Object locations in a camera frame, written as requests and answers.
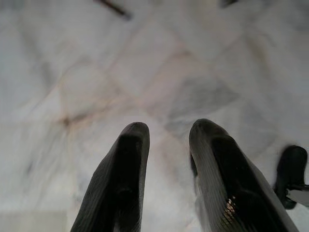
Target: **white marble floor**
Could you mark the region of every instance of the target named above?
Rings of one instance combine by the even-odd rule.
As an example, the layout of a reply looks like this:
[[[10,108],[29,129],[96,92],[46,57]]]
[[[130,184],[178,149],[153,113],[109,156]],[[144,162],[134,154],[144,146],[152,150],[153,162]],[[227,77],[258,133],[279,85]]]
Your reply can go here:
[[[1,232],[69,232],[133,121],[151,134],[144,232],[201,231],[196,119],[223,126],[270,184],[286,144],[309,147],[307,1],[115,2],[131,21],[92,0],[0,0]],[[289,215],[308,231],[308,209]]]

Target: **marble floor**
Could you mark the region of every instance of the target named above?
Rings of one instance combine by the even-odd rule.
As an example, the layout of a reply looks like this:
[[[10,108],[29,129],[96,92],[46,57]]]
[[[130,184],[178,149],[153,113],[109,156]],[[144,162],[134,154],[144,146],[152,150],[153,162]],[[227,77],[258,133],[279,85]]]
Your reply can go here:
[[[309,148],[305,0],[0,0],[0,231],[69,232],[93,171],[130,122],[150,128],[143,232],[200,232],[188,163],[198,118],[274,183]],[[309,211],[288,212],[300,232]]]

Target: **chair leg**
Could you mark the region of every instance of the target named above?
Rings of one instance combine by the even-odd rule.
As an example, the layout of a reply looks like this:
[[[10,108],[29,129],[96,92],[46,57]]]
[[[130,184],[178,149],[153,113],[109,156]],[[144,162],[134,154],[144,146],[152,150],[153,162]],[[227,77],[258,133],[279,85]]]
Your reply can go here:
[[[126,20],[130,20],[132,18],[132,14],[130,12],[126,11],[122,7],[116,5],[115,3],[112,3],[107,0],[99,0],[99,2],[106,5],[108,8],[112,9],[115,13],[125,18]]]

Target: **floor tile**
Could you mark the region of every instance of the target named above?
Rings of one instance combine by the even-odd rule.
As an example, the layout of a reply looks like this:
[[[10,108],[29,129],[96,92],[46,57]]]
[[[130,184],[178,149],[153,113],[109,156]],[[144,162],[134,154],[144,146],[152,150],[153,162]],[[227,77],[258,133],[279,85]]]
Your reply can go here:
[[[279,137],[276,125],[267,122],[244,99],[234,101],[204,118],[223,127],[250,160],[265,152]]]
[[[0,32],[0,53],[6,54],[0,58],[0,122],[29,120],[56,85],[57,73],[48,63],[37,62],[44,58],[37,56],[27,39],[14,26]]]
[[[59,87],[53,88],[24,119],[28,122],[58,122],[65,118]]]
[[[7,7],[0,7],[0,32],[5,28],[9,27],[10,22],[18,18],[18,13],[12,11]]]
[[[68,40],[63,28],[23,11],[18,20],[11,24],[20,34],[31,68],[43,76],[47,85],[54,85],[60,78],[63,62],[59,47]]]
[[[295,209],[287,211],[290,218],[298,228],[299,232],[306,232],[308,230],[308,216],[309,210],[307,207],[297,204]]]
[[[109,67],[127,41],[151,13],[152,6],[141,0],[115,1],[132,12],[130,21],[96,1],[31,1],[30,12],[36,12],[65,28],[85,52],[103,68]]]
[[[0,214],[3,232],[64,232],[64,212],[23,212]]]
[[[81,203],[79,201],[74,201],[73,206],[69,210],[67,210],[66,232],[71,231],[80,207]]]
[[[64,70],[60,89],[70,119],[104,112],[127,98],[87,56],[79,57]]]
[[[255,21],[270,2],[239,1],[226,8],[216,0],[165,1],[163,20],[203,61],[211,62]]]
[[[201,231],[189,150],[170,136],[149,152],[142,231]]]
[[[1,1],[0,11],[1,12],[13,12],[19,11],[25,6],[24,0],[3,0]]]
[[[249,99],[258,112],[278,126],[285,136],[308,146],[308,108],[304,96],[291,92],[284,66],[288,53],[273,45],[261,32],[248,31],[215,64],[219,78],[233,91]]]
[[[279,1],[256,23],[257,28],[280,51],[277,66],[281,71],[282,84],[292,94],[307,98],[308,7],[305,1]]]
[[[128,92],[139,96],[149,86],[168,57],[181,45],[156,17],[146,23],[111,69],[111,76]]]
[[[212,75],[190,53],[172,57],[139,103],[167,130],[185,141],[199,118],[235,101],[238,94]]]
[[[1,125],[0,148],[0,211],[70,207],[75,185],[62,125]]]

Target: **dark object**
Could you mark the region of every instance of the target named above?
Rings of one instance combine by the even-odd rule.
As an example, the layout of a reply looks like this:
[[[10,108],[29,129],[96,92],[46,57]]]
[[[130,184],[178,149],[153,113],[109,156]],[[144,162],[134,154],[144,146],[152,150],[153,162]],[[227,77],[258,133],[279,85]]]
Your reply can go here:
[[[309,186],[305,185],[304,180],[307,156],[305,149],[295,145],[285,148],[281,155],[274,191],[286,209],[294,209],[297,199],[305,201],[306,199],[301,198],[306,197],[306,195],[309,199]]]
[[[94,172],[71,232],[139,232],[149,130],[128,125]]]
[[[102,4],[106,5],[110,9],[112,9],[114,12],[116,12],[118,15],[122,16],[126,20],[130,20],[132,18],[132,14],[123,9],[122,7],[116,5],[115,3],[112,3],[107,0],[98,0]]]
[[[221,0],[221,7],[227,7],[235,2],[238,2],[238,0]]]
[[[200,119],[189,143],[204,231],[208,224],[213,232],[298,231],[261,172],[223,128]]]

